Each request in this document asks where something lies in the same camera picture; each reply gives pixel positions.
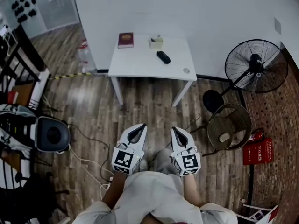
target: fan guard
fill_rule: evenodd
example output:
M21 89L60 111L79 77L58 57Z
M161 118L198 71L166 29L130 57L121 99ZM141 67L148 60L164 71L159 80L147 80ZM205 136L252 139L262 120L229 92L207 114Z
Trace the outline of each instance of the fan guard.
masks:
M288 63L278 46L249 40L236 46L225 61L225 73L244 91L266 93L277 89L288 74Z

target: striped object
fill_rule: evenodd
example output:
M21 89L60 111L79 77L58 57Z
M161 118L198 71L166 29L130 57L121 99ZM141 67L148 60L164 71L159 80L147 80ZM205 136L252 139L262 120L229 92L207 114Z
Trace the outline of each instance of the striped object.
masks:
M63 76L59 76L59 77L50 78L49 80L59 80L62 78L69 78L69 77L76 77L76 76L88 76L88 75L93 75L93 74L90 72L75 73L75 74L69 74L69 75L63 75Z

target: book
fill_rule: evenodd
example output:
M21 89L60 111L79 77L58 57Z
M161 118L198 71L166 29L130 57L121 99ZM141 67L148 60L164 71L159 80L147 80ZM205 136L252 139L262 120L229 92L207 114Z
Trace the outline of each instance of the book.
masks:
M19 92L10 91L8 92L7 103L8 104L15 104L18 98Z
M117 48L130 48L134 47L133 32L120 33L118 37Z

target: black electric fan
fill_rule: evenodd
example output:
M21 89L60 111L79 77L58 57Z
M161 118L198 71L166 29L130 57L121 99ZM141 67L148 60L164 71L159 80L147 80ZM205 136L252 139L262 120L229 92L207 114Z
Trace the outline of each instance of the black electric fan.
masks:
M288 74L288 63L275 44L265 40L249 40L237 45L225 61L230 86L221 94L209 90L203 95L205 107L214 113L224 104L222 96L231 88L266 93L277 89Z

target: red box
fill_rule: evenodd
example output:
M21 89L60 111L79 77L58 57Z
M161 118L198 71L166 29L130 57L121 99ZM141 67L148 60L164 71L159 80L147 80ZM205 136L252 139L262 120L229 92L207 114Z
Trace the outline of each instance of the red box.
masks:
M273 161L272 139L243 146L243 165L268 163Z

